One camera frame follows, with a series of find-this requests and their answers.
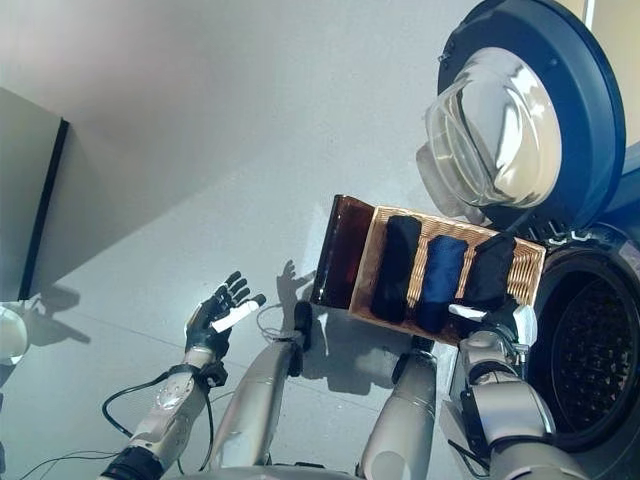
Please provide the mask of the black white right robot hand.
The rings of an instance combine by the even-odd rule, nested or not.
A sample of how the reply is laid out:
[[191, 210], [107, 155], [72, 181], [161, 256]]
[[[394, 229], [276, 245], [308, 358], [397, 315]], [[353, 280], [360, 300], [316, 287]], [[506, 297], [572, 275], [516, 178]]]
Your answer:
[[491, 311], [450, 304], [448, 313], [460, 338], [477, 331], [494, 331], [514, 344], [532, 346], [537, 340], [538, 324], [533, 307], [521, 305], [513, 298]]

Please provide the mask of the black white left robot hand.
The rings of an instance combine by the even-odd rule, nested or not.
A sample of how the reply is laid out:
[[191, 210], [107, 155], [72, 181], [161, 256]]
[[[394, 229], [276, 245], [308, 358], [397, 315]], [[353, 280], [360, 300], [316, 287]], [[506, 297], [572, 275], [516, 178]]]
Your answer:
[[251, 295], [247, 279], [240, 271], [233, 272], [186, 323], [185, 351], [208, 350], [213, 359], [221, 360], [228, 352], [232, 329], [265, 303], [264, 294]]

